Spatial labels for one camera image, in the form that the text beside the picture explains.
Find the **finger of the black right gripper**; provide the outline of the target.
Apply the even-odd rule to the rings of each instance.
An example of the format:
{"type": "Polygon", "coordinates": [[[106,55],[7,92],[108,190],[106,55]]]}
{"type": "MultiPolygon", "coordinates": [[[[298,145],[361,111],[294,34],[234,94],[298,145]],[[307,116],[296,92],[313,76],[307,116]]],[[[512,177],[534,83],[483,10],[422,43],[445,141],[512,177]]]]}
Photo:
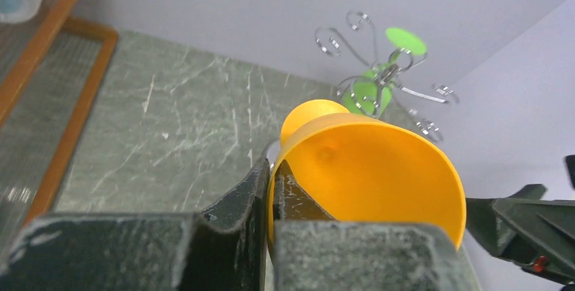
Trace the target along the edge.
{"type": "Polygon", "coordinates": [[[575,189],[575,155],[567,155],[564,157],[564,163],[570,179],[570,184],[575,189]]]}
{"type": "Polygon", "coordinates": [[[501,198],[466,199],[466,229],[494,258],[561,284],[574,284],[574,201],[544,200],[529,184],[501,198]]]}

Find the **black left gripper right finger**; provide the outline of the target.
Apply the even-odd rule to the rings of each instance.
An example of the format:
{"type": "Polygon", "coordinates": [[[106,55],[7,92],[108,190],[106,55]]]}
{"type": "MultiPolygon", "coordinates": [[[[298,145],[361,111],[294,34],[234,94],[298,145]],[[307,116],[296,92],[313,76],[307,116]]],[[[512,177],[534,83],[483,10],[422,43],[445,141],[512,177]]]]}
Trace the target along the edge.
{"type": "Polygon", "coordinates": [[[271,189],[276,290],[479,290],[467,251],[438,226],[340,222],[277,161],[271,189]]]}

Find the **orange plastic wine glass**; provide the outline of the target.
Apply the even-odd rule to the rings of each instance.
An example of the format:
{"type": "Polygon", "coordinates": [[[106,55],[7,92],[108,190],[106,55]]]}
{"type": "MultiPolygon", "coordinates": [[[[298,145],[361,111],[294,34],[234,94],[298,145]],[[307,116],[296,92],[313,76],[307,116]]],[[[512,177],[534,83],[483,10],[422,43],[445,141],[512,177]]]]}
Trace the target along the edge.
{"type": "Polygon", "coordinates": [[[426,138],[317,99],[287,115],[279,141],[272,187],[298,187],[339,221],[431,224],[461,246],[463,185],[426,138]]]}

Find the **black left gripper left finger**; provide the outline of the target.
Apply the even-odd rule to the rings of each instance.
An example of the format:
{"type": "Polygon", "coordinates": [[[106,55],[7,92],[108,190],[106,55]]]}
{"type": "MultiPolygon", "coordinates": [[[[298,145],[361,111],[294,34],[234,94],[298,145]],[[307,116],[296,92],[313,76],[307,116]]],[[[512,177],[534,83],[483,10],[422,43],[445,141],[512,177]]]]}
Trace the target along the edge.
{"type": "Polygon", "coordinates": [[[189,213],[51,213],[1,265],[2,290],[263,290],[269,163],[189,213]]]}

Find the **green plastic wine glass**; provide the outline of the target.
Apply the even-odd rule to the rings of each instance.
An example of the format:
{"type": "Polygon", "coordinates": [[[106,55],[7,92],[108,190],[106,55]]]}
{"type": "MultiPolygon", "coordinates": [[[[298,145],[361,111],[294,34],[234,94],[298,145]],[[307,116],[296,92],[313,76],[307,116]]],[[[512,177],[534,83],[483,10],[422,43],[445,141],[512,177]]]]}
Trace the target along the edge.
{"type": "Polygon", "coordinates": [[[368,62],[367,71],[337,85],[336,96],[351,113],[379,118],[390,104],[393,90],[399,86],[399,76],[427,58],[427,44],[418,35],[397,27],[388,28],[385,35],[395,48],[388,57],[380,55],[374,31],[374,59],[368,62]]]}

